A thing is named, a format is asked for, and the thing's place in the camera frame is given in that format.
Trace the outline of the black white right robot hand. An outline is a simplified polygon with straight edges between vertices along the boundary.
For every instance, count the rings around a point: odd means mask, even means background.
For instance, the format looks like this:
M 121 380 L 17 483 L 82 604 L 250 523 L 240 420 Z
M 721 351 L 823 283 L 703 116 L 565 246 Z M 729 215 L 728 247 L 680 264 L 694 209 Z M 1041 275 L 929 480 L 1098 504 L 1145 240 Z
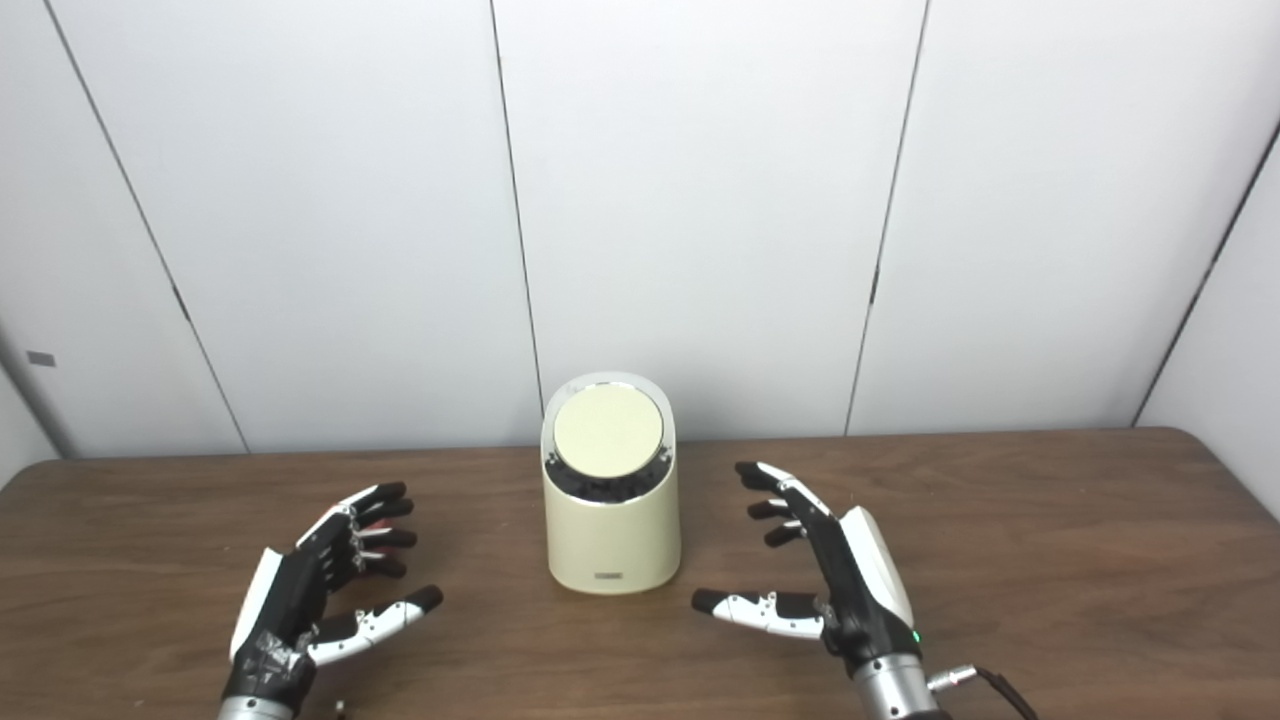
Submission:
M 772 495 L 748 509 L 756 520 L 781 519 L 764 542 L 777 548 L 805 539 L 826 592 L 699 588 L 691 606 L 724 623 L 819 641 L 850 673 L 891 655 L 922 659 L 910 601 L 874 518 L 863 507 L 838 515 L 795 475 L 768 462 L 740 461 L 735 471 L 744 487 Z

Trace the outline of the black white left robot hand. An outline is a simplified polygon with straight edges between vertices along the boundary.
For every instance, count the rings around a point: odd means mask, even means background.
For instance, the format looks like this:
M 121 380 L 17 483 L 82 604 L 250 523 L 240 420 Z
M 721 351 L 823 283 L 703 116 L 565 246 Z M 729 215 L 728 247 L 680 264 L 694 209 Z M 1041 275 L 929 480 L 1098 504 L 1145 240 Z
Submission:
M 332 505 L 289 552 L 264 550 L 232 633 L 220 719 L 298 717 L 321 667 L 390 639 L 442 603 L 440 588 L 424 585 L 326 615 L 330 597 L 360 577 L 404 577 L 393 553 L 415 547 L 417 536 L 390 523 L 412 511 L 406 483 L 370 486 Z

